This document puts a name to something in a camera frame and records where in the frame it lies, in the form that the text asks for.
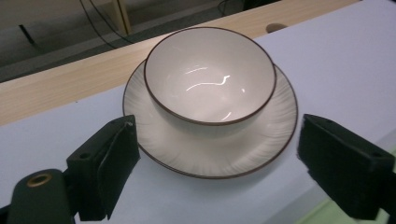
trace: screw hole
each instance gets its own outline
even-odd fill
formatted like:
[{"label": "screw hole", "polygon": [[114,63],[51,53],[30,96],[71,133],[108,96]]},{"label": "screw hole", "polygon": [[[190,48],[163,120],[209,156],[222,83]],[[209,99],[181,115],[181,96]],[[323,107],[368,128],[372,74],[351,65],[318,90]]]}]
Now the screw hole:
[{"label": "screw hole", "polygon": [[81,155],[79,155],[79,158],[85,160],[88,159],[90,156],[90,153],[82,153]]},{"label": "screw hole", "polygon": [[372,155],[374,157],[381,157],[382,156],[381,153],[379,153],[379,152],[373,152]]},{"label": "screw hole", "polygon": [[52,176],[50,174],[35,175],[28,180],[27,186],[30,188],[35,188],[49,182],[51,179]]}]

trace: bowl rim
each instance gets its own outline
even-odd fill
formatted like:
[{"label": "bowl rim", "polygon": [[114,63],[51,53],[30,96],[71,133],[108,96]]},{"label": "bowl rim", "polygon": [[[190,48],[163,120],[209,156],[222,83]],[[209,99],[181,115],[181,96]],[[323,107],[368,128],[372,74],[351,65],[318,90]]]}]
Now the bowl rim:
[{"label": "bowl rim", "polygon": [[[216,29],[216,30],[231,32],[231,33],[233,33],[233,34],[235,34],[235,35],[240,35],[240,36],[244,37],[246,40],[249,40],[251,43],[255,44],[256,47],[258,47],[259,49],[261,49],[262,52],[266,55],[266,57],[268,58],[268,60],[270,61],[271,65],[272,65],[272,66],[271,66],[271,68],[272,68],[272,74],[273,74],[272,77],[273,77],[273,80],[274,80],[274,81],[273,81],[273,83],[272,83],[271,92],[270,92],[270,94],[267,96],[267,99],[266,99],[266,100],[262,103],[262,105],[259,106],[256,110],[253,110],[251,113],[249,113],[249,114],[247,114],[247,115],[245,115],[245,116],[243,116],[243,117],[241,117],[241,118],[239,118],[239,119],[232,119],[232,120],[227,120],[227,121],[222,121],[222,122],[218,122],[218,121],[202,121],[202,120],[191,119],[191,118],[187,118],[187,117],[184,117],[184,116],[179,115],[176,111],[174,111],[174,110],[168,108],[166,105],[164,105],[163,103],[161,103],[161,101],[160,101],[159,99],[157,99],[157,97],[155,97],[155,95],[154,95],[154,93],[151,91],[151,88],[149,87],[149,84],[148,84],[148,81],[147,81],[147,67],[148,67],[148,64],[149,64],[149,59],[150,59],[151,54],[153,53],[153,51],[154,51],[163,41],[165,41],[166,39],[172,37],[173,35],[177,35],[177,34],[179,34],[179,33],[181,33],[181,32],[186,32],[186,31],[189,31],[189,30],[197,30],[197,29]],[[190,27],[190,28],[186,28],[186,29],[182,29],[182,30],[175,31],[175,32],[173,32],[172,34],[166,36],[165,38],[163,38],[162,40],[160,40],[160,41],[150,50],[150,52],[148,53],[148,57],[147,57],[147,59],[146,59],[145,65],[144,65],[144,71],[143,71],[143,73],[144,73],[143,75],[144,75],[145,85],[146,85],[146,87],[147,87],[147,89],[148,89],[148,93],[149,93],[151,99],[153,99],[154,102],[155,102],[156,104],[158,104],[161,108],[163,108],[163,109],[164,109],[166,112],[168,112],[169,114],[172,114],[173,116],[176,116],[176,117],[178,117],[178,118],[180,118],[180,119],[184,119],[184,120],[186,120],[186,121],[188,121],[188,122],[192,122],[192,123],[196,123],[196,124],[201,124],[201,125],[208,125],[208,126],[229,125],[229,124],[234,124],[234,123],[240,122],[240,121],[242,121],[242,120],[251,118],[252,116],[254,116],[255,114],[257,114],[259,111],[261,111],[261,110],[268,104],[268,102],[269,102],[270,99],[272,98],[272,96],[273,96],[273,94],[274,94],[274,91],[275,91],[275,88],[276,88],[276,66],[275,66],[274,61],[272,60],[271,56],[268,54],[268,52],[267,52],[261,45],[259,45],[257,42],[255,42],[252,38],[250,38],[250,37],[248,37],[248,36],[246,36],[246,35],[240,34],[240,33],[236,32],[236,31],[233,31],[233,30],[230,30],[230,29],[226,29],[226,28],[221,28],[221,27],[212,27],[212,26]]]}]

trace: cable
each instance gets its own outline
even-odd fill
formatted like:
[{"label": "cable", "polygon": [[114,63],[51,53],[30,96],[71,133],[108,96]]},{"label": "cable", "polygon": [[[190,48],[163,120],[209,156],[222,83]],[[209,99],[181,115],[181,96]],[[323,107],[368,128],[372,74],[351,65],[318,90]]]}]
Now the cable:
[{"label": "cable", "polygon": [[[225,8],[227,7],[228,1],[230,1],[230,0],[223,0],[223,1],[219,2],[219,4],[218,4],[218,11],[221,13],[221,17],[225,16]],[[220,8],[221,4],[224,4],[223,10],[221,10],[221,8]]]},{"label": "cable", "polygon": [[99,11],[99,9],[96,7],[96,5],[93,3],[92,0],[90,0],[91,5],[93,6],[93,8],[95,9],[95,11],[98,13],[98,15],[102,18],[102,20],[107,24],[108,28],[110,28],[110,30],[117,35],[118,37],[120,37],[121,39],[125,40],[126,42],[130,43],[130,44],[134,44],[134,42],[130,41],[129,39],[123,37],[122,35],[120,35],[116,30],[113,29],[113,27],[110,25],[110,23],[108,23],[108,21],[106,20],[106,18],[103,16],[103,14]]},{"label": "cable", "polygon": [[79,2],[81,3],[82,8],[84,9],[85,15],[87,16],[88,21],[91,24],[91,27],[93,28],[93,30],[96,32],[96,34],[103,40],[103,42],[105,42],[107,45],[109,45],[111,48],[116,49],[117,47],[113,46],[112,44],[108,43],[98,32],[98,30],[96,29],[96,27],[93,25],[93,22],[90,18],[90,15],[88,14],[87,8],[85,8],[84,4],[82,3],[82,0],[79,0]]}]

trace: white ceramic bowl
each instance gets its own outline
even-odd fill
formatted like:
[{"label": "white ceramic bowl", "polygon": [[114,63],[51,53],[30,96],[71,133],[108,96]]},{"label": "white ceramic bowl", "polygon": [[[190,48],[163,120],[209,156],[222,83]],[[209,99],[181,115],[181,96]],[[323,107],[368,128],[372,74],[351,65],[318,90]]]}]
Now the white ceramic bowl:
[{"label": "white ceramic bowl", "polygon": [[162,40],[145,66],[151,97],[165,110],[196,123],[223,125],[251,117],[274,92],[273,62],[244,35],[190,28]]}]

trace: white table surface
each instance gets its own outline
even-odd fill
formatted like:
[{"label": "white table surface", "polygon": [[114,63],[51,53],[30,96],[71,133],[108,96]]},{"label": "white table surface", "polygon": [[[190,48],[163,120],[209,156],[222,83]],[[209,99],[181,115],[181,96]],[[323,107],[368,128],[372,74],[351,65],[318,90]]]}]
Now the white table surface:
[{"label": "white table surface", "polygon": [[[396,4],[365,0],[255,39],[297,94],[299,123],[285,151],[256,173],[226,180],[180,175],[141,152],[103,222],[292,223],[325,197],[296,157],[304,113],[333,119],[385,149],[396,146],[395,21]],[[123,89],[1,126],[0,207],[20,179],[66,169],[68,155],[122,116]]]}]

